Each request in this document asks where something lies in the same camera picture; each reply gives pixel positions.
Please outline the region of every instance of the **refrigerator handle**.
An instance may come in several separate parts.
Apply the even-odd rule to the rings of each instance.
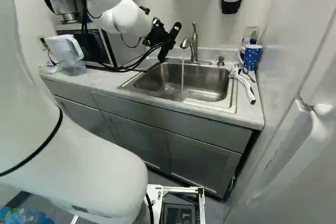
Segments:
[[[247,201],[253,207],[259,202],[267,202],[277,197],[291,182],[298,177],[316,158],[323,149],[332,141],[335,128],[336,109],[331,105],[317,104],[310,111],[312,129],[298,151],[284,166],[279,174],[263,189],[254,193]]]

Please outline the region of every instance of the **coffee maker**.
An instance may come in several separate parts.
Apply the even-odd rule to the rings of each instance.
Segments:
[[[62,24],[82,21],[84,0],[44,0],[49,9],[61,17]]]

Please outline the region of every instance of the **cabinet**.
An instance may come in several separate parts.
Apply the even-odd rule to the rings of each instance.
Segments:
[[[103,112],[121,145],[147,165],[223,197],[241,155]]]
[[[169,172],[168,145],[165,132],[148,125],[104,113],[120,144],[141,157],[147,165]]]
[[[224,195],[240,154],[173,133],[167,140],[173,176]]]
[[[218,197],[224,196],[252,133],[62,83],[47,84],[64,112],[84,129],[137,154],[148,166]]]
[[[57,103],[62,107],[63,111],[78,125],[109,142],[114,144],[118,143],[99,110],[61,97],[54,97]]]

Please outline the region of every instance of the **gray cabinet door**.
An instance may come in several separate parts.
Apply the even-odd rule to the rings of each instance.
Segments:
[[[173,133],[167,139],[172,175],[223,197],[241,155]]]
[[[110,121],[124,148],[137,154],[147,165],[169,173],[165,131],[109,113],[103,115]]]
[[[115,144],[118,144],[99,110],[55,96],[63,111],[87,131]]]

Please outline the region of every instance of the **electrical outlet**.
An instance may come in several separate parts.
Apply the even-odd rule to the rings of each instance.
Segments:
[[[37,39],[38,41],[38,44],[40,45],[40,48],[43,50],[43,51],[47,51],[49,50],[49,47],[45,41],[45,39],[47,38],[47,36],[45,35],[38,35],[38,36],[35,36],[35,38]]]

